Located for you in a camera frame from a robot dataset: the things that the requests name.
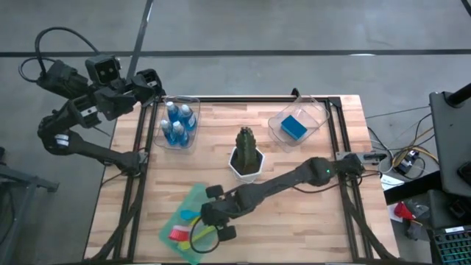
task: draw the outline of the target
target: water bottle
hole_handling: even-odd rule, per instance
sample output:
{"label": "water bottle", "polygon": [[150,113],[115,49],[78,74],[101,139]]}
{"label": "water bottle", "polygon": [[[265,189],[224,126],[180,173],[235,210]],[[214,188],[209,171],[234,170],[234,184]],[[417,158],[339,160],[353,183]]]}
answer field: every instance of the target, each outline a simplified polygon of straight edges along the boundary
{"label": "water bottle", "polygon": [[170,122],[176,122],[180,118],[180,109],[173,102],[167,102],[167,112]]}
{"label": "water bottle", "polygon": [[184,126],[179,121],[174,122],[174,132],[177,136],[177,140],[180,143],[180,146],[188,146],[190,136],[188,135],[188,132],[185,130]]}
{"label": "water bottle", "polygon": [[162,128],[163,135],[165,136],[167,142],[170,145],[175,145],[178,143],[177,135],[175,135],[175,132],[173,131],[173,128],[169,121],[163,119],[160,122],[160,128]]}
{"label": "water bottle", "polygon": [[193,110],[188,105],[182,105],[180,112],[180,121],[185,126],[186,130],[194,130],[196,128],[196,117]]}

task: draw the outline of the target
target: white pot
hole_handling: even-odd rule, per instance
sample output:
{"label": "white pot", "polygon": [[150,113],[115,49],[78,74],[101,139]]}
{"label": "white pot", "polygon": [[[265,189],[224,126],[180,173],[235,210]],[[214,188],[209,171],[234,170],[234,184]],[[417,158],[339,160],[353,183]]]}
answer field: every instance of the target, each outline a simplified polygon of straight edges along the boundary
{"label": "white pot", "polygon": [[265,162],[265,155],[262,152],[260,152],[258,148],[256,148],[257,152],[262,156],[262,159],[260,162],[260,168],[258,169],[256,173],[241,175],[237,172],[237,170],[233,167],[233,165],[230,164],[230,161],[233,159],[233,156],[236,150],[237,150],[237,147],[234,147],[233,152],[230,154],[230,157],[229,157],[229,167],[230,169],[232,169],[234,177],[243,183],[254,182],[257,179],[257,177],[262,174],[263,162]]}

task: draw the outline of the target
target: concrete floor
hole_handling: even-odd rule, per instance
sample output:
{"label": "concrete floor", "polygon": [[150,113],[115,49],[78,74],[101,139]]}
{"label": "concrete floor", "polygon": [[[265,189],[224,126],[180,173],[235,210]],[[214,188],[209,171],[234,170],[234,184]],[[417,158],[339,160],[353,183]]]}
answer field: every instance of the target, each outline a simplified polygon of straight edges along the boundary
{"label": "concrete floor", "polygon": [[[102,51],[131,52],[146,0],[4,0],[0,2],[0,52],[33,52],[47,27],[81,32]],[[465,49],[471,18],[460,1],[442,0],[155,0],[143,51],[223,49]],[[64,32],[47,35],[48,52],[89,48]],[[39,121],[64,100],[16,72],[24,58],[0,57],[0,146],[11,167],[60,182],[56,194],[40,191],[22,231],[22,264],[56,264],[82,258],[99,192],[103,166],[72,155],[46,152],[36,136]],[[86,74],[84,57],[61,58]],[[424,106],[433,91],[466,85],[471,55],[200,57],[139,59],[137,69],[155,68],[168,94],[360,94],[365,116]],[[126,76],[130,57],[121,59]],[[26,74],[38,75],[36,63]],[[413,138],[409,130],[429,110],[368,119],[389,147]],[[423,129],[430,127],[426,121]],[[100,128],[111,133],[113,122]],[[77,128],[102,146],[110,139]],[[434,143],[425,145],[436,153]],[[428,171],[436,167],[427,160]],[[428,261],[428,243],[409,241],[394,224],[401,256]]]}

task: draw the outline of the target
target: red object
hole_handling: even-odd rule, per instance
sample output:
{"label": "red object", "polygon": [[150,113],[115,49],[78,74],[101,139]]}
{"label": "red object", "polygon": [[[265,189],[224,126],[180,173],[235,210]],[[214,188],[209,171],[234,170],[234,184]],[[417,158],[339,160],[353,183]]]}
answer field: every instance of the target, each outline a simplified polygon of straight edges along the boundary
{"label": "red object", "polygon": [[394,214],[397,217],[403,217],[407,220],[414,220],[415,216],[407,209],[406,205],[403,202],[399,202],[394,209]]}
{"label": "red object", "polygon": [[190,239],[190,230],[188,227],[174,225],[170,231],[169,239],[173,241],[188,241]]}

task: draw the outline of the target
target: butcher block tabletop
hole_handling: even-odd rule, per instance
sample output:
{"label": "butcher block tabletop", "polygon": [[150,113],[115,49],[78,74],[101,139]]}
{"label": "butcher block tabletop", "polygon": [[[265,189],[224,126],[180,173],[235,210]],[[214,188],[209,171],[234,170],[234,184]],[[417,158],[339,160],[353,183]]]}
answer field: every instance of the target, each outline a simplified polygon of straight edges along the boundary
{"label": "butcher block tabletop", "polygon": [[[339,97],[352,152],[371,151],[360,97]],[[185,262],[159,240],[158,234],[195,183],[204,183],[207,186],[220,184],[225,191],[241,184],[234,178],[228,166],[241,127],[252,129],[257,148],[265,154],[262,175],[258,181],[269,180],[289,172],[311,157],[334,159],[327,122],[289,153],[283,151],[270,138],[268,119],[288,105],[288,102],[202,102],[196,146],[191,154],[166,152],[162,147],[152,145],[134,262]],[[155,135],[164,109],[163,105],[159,107]],[[136,107],[133,112],[118,119],[112,149],[119,152],[132,150],[140,110],[140,107]],[[343,149],[335,111],[333,120],[337,138]],[[144,146],[146,131],[144,127],[141,146]],[[118,173],[117,168],[109,167],[103,180]],[[334,177],[328,185],[337,182],[337,177]],[[125,183],[126,177],[117,177],[102,186],[85,258],[96,254],[115,230],[121,213]],[[298,187],[314,191],[327,186],[317,188],[303,184]],[[398,256],[379,177],[365,177],[360,191],[367,224],[386,249]],[[222,242],[217,250],[205,255],[201,262],[351,261],[339,187],[318,194],[304,194],[287,189],[266,198],[252,213],[231,220],[230,225],[235,225],[237,237]],[[129,240],[126,238],[130,234],[129,231],[130,226],[124,237],[123,255],[128,247]],[[355,229],[355,236],[361,249],[361,234],[358,228]]]}

